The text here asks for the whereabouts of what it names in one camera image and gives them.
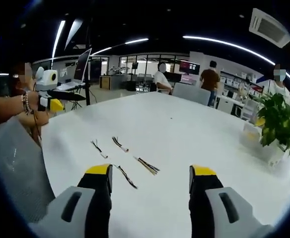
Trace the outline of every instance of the face mask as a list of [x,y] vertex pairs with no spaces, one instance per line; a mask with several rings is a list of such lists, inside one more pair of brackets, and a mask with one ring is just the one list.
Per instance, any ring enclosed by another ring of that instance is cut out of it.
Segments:
[[166,65],[165,64],[161,64],[159,66],[159,71],[162,72],[162,73],[165,73],[166,72]]
[[286,70],[285,69],[274,69],[274,78],[277,81],[283,81],[286,77]]

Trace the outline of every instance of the woman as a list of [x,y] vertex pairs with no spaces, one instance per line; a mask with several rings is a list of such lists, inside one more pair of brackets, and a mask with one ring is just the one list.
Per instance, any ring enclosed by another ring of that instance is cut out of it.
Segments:
[[[29,63],[17,64],[12,69],[14,85],[12,86],[12,96],[21,95],[24,91],[34,91],[35,82],[32,78],[32,69]],[[41,126],[49,122],[47,112],[33,112],[32,114],[21,112],[17,115],[19,122],[29,132],[33,140],[41,146]]]
[[269,86],[264,87],[265,94],[280,93],[283,95],[285,102],[290,105],[290,92],[284,86],[283,80],[286,77],[286,69],[281,69],[280,64],[276,64],[273,71],[274,80],[269,80]]

